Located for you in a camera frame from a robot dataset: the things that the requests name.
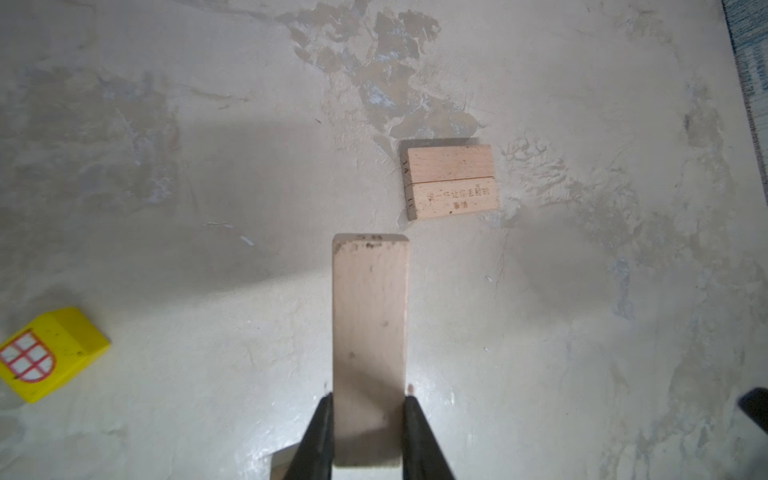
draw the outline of wooden block with chinese text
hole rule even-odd
[[[498,208],[490,145],[409,148],[402,177],[410,220]]]
[[[338,466],[400,464],[409,253],[403,235],[333,238],[333,462]]]

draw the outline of rectangular wooden block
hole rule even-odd
[[[469,178],[409,185],[406,207],[409,220],[496,210],[496,180]]]
[[[409,148],[402,166],[403,184],[493,177],[490,145]]]
[[[401,461],[409,253],[403,235],[333,238],[335,465]]]

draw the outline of black object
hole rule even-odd
[[[758,387],[739,399],[739,407],[753,422],[768,433],[768,389]]]
[[[403,480],[455,480],[415,396],[403,405]],[[330,480],[333,394],[322,397],[283,480]]]

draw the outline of concrete floor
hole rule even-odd
[[[108,354],[0,395],[0,478],[267,478],[332,389],[337,232],[412,241],[407,382],[457,478],[768,476],[768,210],[716,0],[6,0],[0,333]],[[497,213],[409,223],[409,138]],[[334,478],[398,478],[397,470]]]

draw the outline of yellow toy block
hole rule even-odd
[[[108,348],[109,340],[73,306],[43,313],[0,346],[0,378],[34,403]]]

